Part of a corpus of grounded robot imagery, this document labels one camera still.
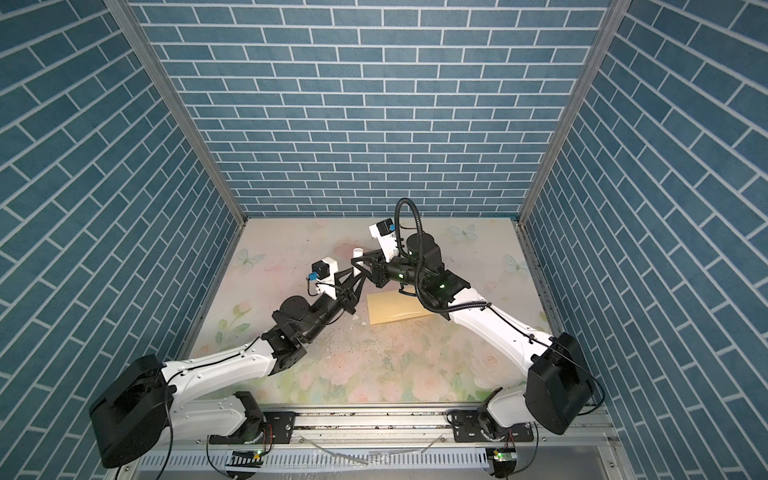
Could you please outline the white glue stick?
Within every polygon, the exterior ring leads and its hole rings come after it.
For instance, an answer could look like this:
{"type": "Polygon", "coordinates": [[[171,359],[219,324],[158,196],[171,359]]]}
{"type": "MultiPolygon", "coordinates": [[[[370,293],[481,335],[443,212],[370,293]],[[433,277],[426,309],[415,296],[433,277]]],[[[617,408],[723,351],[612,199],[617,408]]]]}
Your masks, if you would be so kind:
{"type": "Polygon", "coordinates": [[[350,260],[352,268],[353,268],[353,275],[357,276],[360,274],[360,270],[357,268],[357,259],[360,258],[364,254],[364,250],[360,247],[356,247],[353,249],[352,259],[350,260]]]}

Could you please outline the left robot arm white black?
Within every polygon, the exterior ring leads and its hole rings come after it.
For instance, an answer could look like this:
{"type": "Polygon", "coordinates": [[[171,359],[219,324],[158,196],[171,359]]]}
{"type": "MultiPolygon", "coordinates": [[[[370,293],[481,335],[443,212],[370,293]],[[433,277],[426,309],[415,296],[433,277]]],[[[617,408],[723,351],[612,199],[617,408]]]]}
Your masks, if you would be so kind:
{"type": "Polygon", "coordinates": [[[326,327],[354,313],[364,283],[349,268],[313,303],[300,295],[286,299],[272,314],[274,326],[242,346],[183,361],[154,354],[132,361],[89,408],[102,466],[117,469],[162,439],[181,438],[195,415],[187,406],[200,397],[291,368],[326,327]]]}

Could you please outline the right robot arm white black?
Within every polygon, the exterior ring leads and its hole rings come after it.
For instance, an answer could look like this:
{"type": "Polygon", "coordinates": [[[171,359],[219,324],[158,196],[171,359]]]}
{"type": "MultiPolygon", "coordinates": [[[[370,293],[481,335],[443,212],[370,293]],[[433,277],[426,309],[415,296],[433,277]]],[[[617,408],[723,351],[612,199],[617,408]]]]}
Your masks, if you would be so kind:
{"type": "Polygon", "coordinates": [[[552,336],[498,309],[445,267],[429,235],[424,236],[421,253],[416,252],[416,234],[404,251],[397,248],[393,235],[381,237],[379,243],[379,250],[352,259],[370,282],[413,286],[426,310],[478,335],[526,375],[523,389],[498,388],[481,404],[478,416],[487,434],[497,437],[526,422],[554,434],[565,433],[593,395],[579,342],[567,333],[552,336]]]}

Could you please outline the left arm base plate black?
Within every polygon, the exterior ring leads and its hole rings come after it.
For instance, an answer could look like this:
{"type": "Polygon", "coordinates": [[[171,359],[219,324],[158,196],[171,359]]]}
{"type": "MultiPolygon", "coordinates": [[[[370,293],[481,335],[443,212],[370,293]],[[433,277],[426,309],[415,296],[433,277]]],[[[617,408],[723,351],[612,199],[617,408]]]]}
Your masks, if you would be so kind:
{"type": "Polygon", "coordinates": [[[268,411],[261,419],[247,418],[234,433],[228,436],[212,435],[213,445],[262,446],[289,444],[295,427],[296,413],[293,411],[268,411]]]}

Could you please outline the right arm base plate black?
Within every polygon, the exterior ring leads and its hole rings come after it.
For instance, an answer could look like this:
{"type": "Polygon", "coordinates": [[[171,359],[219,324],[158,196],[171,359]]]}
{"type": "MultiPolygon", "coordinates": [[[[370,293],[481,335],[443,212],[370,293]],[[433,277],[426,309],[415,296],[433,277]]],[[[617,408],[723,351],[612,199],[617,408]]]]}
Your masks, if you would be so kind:
{"type": "Polygon", "coordinates": [[[445,414],[457,443],[531,442],[534,433],[530,423],[510,427],[497,424],[489,414],[478,410],[453,409],[445,414]]]}

